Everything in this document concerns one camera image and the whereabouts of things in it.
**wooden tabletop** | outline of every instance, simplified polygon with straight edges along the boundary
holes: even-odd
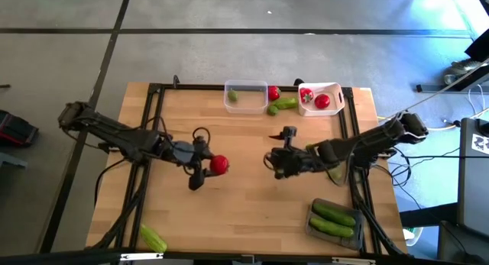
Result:
[[[147,83],[131,82],[125,94],[119,121],[138,126],[147,95]],[[377,126],[377,114],[370,89],[353,89],[361,131]],[[357,256],[358,252],[305,234],[306,211],[314,198],[351,207],[348,186],[337,187],[321,173],[276,180],[263,165],[263,156],[283,141],[270,139],[283,126],[298,129],[296,147],[341,137],[338,116],[301,117],[296,110],[280,111],[275,117],[229,114],[222,103],[222,91],[167,90],[162,116],[175,140],[192,140],[192,132],[207,127],[210,148],[224,154],[231,164],[228,173],[208,178],[193,192],[181,167],[163,161],[152,162],[141,222],[153,228],[167,242],[168,250],[192,253],[294,254]],[[349,108],[345,108],[350,127]],[[120,160],[110,154],[107,164]],[[121,212],[130,164],[107,172],[99,191],[87,237],[87,246],[99,241]],[[396,199],[390,177],[372,169],[369,177],[377,220],[387,235],[406,251]],[[131,220],[125,232],[128,245]],[[370,232],[365,232],[372,252]],[[138,250],[147,250],[138,239]]]

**red tomato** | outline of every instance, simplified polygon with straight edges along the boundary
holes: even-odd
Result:
[[[270,101],[275,101],[278,98],[280,98],[280,89],[276,86],[269,86],[268,87],[268,99],[270,99]]]
[[[228,171],[228,158],[226,158],[224,155],[216,155],[211,159],[209,167],[216,175],[222,175]]]
[[[324,109],[328,107],[330,102],[331,101],[329,100],[329,97],[326,94],[319,94],[316,97],[316,100],[314,100],[314,105],[316,105],[316,107],[319,109]]]
[[[314,93],[311,89],[301,88],[299,91],[300,101],[304,104],[311,102],[314,99]]]

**concrete floor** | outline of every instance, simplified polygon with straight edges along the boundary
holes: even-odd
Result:
[[[0,0],[0,27],[112,28],[121,1]],[[122,27],[465,29],[453,0],[131,0]],[[0,108],[40,128],[34,146],[0,148],[29,162],[26,170],[2,167],[0,255],[36,251],[73,147],[58,129],[57,116],[66,102],[89,98],[108,39],[107,34],[0,34],[0,83],[13,85],[0,89]],[[420,36],[121,35],[97,109],[117,118],[127,82],[170,82],[177,74],[184,83],[261,79],[290,85],[300,77],[370,87],[377,113],[387,116],[425,98],[413,85],[440,83],[445,68],[465,58],[470,43]],[[479,97],[473,99],[479,108]],[[441,118],[473,114],[464,95],[439,95],[413,111],[430,127],[443,126]],[[458,146],[458,136],[456,129],[436,132],[425,143],[400,148],[406,154],[443,154]],[[83,151],[54,250],[83,248],[105,160],[96,150]],[[457,178],[457,161],[433,160],[415,168],[406,190],[422,205],[453,202]],[[410,199],[396,194],[400,208],[407,208],[402,203]]]

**plastic tray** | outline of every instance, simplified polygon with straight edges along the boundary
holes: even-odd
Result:
[[[325,109],[319,109],[314,105],[314,100],[303,104],[300,101],[300,89],[308,88],[314,93],[314,98],[319,94],[326,94],[329,97],[329,106]],[[343,98],[342,87],[336,82],[318,82],[302,83],[298,88],[299,113],[302,116],[331,116],[337,114],[345,107],[345,98]]]
[[[317,231],[314,227],[311,227],[309,225],[309,220],[311,218],[322,218],[321,216],[317,215],[313,211],[313,204],[317,202],[320,203],[321,205],[327,205],[336,208],[339,211],[342,211],[345,214],[353,217],[357,222],[357,224],[353,227],[354,235],[351,238],[340,238],[340,237],[322,233],[320,231]],[[358,210],[347,208],[342,205],[338,205],[336,203],[326,201],[324,199],[314,199],[313,203],[309,207],[309,212],[307,213],[306,233],[314,237],[321,238],[325,241],[329,241],[352,250],[360,250],[364,238],[364,216]]]
[[[238,101],[228,99],[228,92],[238,93]],[[268,106],[268,84],[264,81],[229,80],[224,84],[224,106],[230,113],[260,114]]]

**white container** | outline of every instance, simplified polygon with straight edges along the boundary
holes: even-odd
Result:
[[[228,92],[238,93],[238,101],[228,99]],[[229,80],[224,84],[224,106],[230,113],[260,114],[268,106],[268,84],[264,81]]]
[[[311,102],[303,104],[300,100],[300,89],[302,88],[311,89],[314,94],[314,99],[319,94],[326,94],[329,97],[329,106],[325,109],[319,109],[314,105],[314,99]],[[336,82],[302,83],[299,85],[297,95],[299,99],[299,113],[302,116],[331,116],[337,114],[345,107],[342,87]]]

